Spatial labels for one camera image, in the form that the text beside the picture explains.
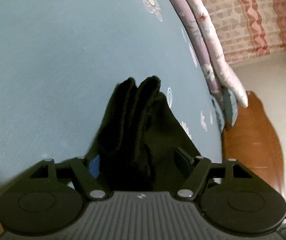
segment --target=silver screw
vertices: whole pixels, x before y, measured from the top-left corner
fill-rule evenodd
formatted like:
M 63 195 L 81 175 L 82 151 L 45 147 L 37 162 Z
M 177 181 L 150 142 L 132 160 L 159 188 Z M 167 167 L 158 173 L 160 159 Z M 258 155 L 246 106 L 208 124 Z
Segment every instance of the silver screw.
M 90 197 L 94 199 L 102 199 L 105 197 L 105 192 L 103 190 L 92 190 L 90 192 Z
M 178 191 L 178 196 L 182 198 L 189 198 L 193 196 L 193 191 L 189 189 L 181 189 Z

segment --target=black cloth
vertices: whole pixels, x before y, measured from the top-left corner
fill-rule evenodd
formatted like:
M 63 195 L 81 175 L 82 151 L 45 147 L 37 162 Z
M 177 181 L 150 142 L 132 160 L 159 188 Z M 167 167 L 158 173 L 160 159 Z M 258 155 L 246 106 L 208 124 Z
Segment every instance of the black cloth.
M 129 78 L 115 89 L 108 124 L 98 136 L 100 173 L 110 190 L 175 192 L 184 182 L 175 149 L 200 155 L 160 85 L 152 76 L 137 88 Z

